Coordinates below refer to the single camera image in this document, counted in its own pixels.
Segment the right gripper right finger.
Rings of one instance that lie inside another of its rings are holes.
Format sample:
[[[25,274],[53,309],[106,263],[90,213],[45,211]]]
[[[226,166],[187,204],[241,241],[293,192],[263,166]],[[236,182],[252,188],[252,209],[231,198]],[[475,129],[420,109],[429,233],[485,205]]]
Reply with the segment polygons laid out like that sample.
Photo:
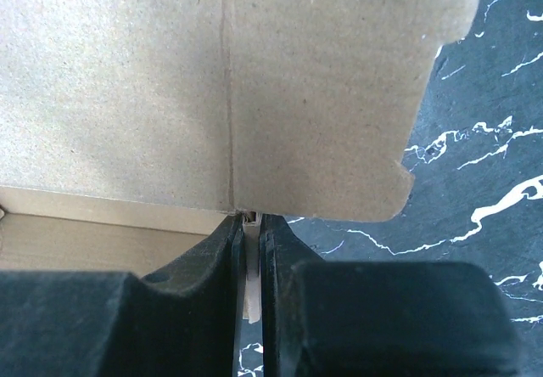
[[[260,227],[267,376],[518,376],[500,290],[466,262],[329,262],[283,217]]]

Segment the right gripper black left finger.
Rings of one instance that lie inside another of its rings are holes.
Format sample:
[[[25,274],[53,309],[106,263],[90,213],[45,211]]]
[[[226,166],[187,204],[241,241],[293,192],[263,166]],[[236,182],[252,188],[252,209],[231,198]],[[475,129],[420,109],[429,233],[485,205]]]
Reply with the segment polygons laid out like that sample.
[[[4,271],[4,376],[233,376],[240,217],[152,273]]]

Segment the brown cardboard box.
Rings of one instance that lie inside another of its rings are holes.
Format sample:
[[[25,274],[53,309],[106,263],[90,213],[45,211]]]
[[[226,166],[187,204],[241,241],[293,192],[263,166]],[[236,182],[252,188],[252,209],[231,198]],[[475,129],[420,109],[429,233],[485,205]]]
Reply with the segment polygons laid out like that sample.
[[[162,266],[228,213],[383,222],[479,0],[1,0],[1,267]]]

